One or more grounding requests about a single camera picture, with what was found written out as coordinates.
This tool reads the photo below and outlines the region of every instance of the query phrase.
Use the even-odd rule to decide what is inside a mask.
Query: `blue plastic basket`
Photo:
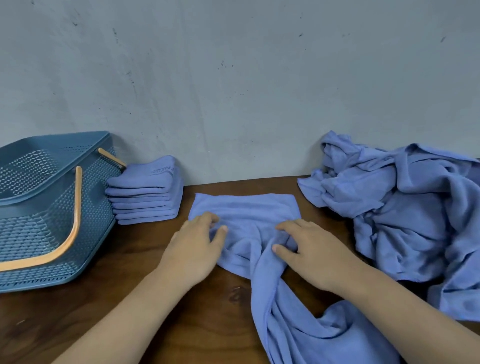
[[[115,223],[106,180],[120,175],[99,148],[115,155],[110,133],[33,136],[0,148],[0,292],[68,282],[93,257]]]

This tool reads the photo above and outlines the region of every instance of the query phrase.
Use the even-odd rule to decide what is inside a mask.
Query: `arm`
[[[478,335],[363,263],[331,233],[302,219],[277,229],[295,239],[298,252],[281,245],[274,252],[313,286],[352,302],[409,364],[479,362]]]
[[[227,227],[220,227],[210,242],[209,228],[217,221],[211,213],[186,221],[158,267],[53,363],[138,363],[178,301],[214,268],[227,234]]]

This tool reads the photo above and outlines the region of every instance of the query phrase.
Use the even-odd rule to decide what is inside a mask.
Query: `right hand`
[[[284,221],[276,229],[289,233],[297,242],[298,251],[293,253],[278,244],[272,250],[316,288],[342,296],[353,278],[369,267],[333,234],[313,222]]]

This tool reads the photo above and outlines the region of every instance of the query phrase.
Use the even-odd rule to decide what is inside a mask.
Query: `basket handle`
[[[97,149],[97,152],[100,153],[101,155],[103,155],[104,157],[107,157],[108,159],[113,160],[115,163],[120,164],[122,167],[127,168],[127,163],[122,162],[120,159],[118,159],[116,156],[110,154],[105,149],[99,148],[99,149]]]
[[[73,226],[67,239],[55,250],[31,258],[10,260],[8,262],[0,262],[0,272],[13,269],[21,269],[39,266],[51,262],[64,254],[75,241],[78,231],[80,230],[80,220],[82,214],[82,167],[75,167],[75,196],[73,205]]]

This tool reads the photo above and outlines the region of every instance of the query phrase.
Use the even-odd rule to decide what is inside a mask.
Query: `gray wall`
[[[0,145],[109,130],[187,183],[308,173],[330,129],[480,157],[480,1],[2,0]]]

